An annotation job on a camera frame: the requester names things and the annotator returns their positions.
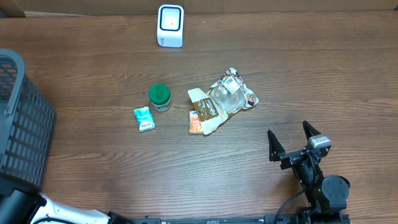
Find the orange tissue packet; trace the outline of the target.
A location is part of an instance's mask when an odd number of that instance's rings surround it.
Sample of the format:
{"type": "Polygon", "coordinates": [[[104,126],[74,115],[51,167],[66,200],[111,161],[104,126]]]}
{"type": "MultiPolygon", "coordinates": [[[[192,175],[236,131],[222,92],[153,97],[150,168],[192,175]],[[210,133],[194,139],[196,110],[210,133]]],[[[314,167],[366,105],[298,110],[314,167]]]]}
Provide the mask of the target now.
{"type": "Polygon", "coordinates": [[[201,121],[196,111],[189,112],[189,134],[203,134],[201,121]]]}

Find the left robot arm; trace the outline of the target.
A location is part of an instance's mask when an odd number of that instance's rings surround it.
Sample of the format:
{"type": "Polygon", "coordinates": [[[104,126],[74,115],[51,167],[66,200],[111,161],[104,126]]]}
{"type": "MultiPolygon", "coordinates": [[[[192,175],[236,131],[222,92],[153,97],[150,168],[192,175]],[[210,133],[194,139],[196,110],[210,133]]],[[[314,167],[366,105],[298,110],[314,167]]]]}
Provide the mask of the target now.
{"type": "Polygon", "coordinates": [[[84,210],[57,203],[24,181],[1,177],[1,223],[132,223],[116,213],[84,210]]]}

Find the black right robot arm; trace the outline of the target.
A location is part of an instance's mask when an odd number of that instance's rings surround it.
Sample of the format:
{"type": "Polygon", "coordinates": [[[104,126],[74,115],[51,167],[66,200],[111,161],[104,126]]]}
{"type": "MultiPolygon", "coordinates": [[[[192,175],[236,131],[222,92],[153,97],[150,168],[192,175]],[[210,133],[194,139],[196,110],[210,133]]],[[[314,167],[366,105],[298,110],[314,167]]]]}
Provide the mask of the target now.
{"type": "Polygon", "coordinates": [[[308,121],[304,121],[303,130],[307,145],[287,153],[269,130],[269,160],[280,162],[282,170],[292,169],[302,190],[284,202],[274,215],[265,215],[265,223],[350,223],[348,215],[342,213],[347,208],[350,182],[340,175],[324,176],[319,166],[321,159],[331,149],[330,139],[316,130],[308,121]],[[283,209],[298,196],[304,194],[307,207],[299,207],[294,214],[283,215],[283,209]]]}

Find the teal tissue packet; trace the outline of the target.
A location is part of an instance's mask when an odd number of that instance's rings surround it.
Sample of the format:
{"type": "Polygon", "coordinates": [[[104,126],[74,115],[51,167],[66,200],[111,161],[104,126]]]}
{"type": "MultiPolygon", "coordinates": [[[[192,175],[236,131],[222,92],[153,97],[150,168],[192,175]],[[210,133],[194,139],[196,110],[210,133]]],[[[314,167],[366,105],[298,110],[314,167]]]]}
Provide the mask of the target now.
{"type": "Polygon", "coordinates": [[[139,125],[139,132],[149,131],[155,128],[155,121],[148,106],[134,110],[134,115],[139,125]]]}

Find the green lid jar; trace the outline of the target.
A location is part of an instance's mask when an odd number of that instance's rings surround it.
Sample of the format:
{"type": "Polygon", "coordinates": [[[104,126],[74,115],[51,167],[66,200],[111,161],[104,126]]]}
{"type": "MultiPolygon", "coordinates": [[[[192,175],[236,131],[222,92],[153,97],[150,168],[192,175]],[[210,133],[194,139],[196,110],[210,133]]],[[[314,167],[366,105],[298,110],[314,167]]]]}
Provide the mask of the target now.
{"type": "Polygon", "coordinates": [[[170,109],[172,99],[169,88],[163,83],[156,83],[149,89],[149,99],[155,110],[165,112],[170,109]]]}

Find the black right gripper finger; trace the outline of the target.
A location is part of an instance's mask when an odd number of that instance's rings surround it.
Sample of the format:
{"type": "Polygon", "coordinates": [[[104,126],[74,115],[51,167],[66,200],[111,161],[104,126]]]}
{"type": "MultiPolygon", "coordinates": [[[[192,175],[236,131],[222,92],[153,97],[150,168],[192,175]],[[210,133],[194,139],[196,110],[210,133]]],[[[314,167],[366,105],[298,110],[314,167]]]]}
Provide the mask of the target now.
{"type": "Polygon", "coordinates": [[[307,140],[313,136],[321,134],[321,132],[316,130],[308,121],[304,120],[302,124],[307,140]]]}
{"type": "Polygon", "coordinates": [[[280,161],[280,158],[285,155],[285,149],[271,130],[267,131],[267,137],[269,141],[269,160],[271,162],[280,161]]]}

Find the clear snack bag brown label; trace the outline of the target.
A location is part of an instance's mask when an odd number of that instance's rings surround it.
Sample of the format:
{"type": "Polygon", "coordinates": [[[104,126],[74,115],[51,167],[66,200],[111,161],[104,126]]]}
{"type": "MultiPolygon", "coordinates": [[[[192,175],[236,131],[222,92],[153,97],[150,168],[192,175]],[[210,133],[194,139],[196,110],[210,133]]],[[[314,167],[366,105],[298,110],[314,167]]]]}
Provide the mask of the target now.
{"type": "Polygon", "coordinates": [[[259,99],[245,84],[238,71],[231,67],[205,92],[188,90],[204,135],[215,132],[231,116],[256,106],[259,99]]]}

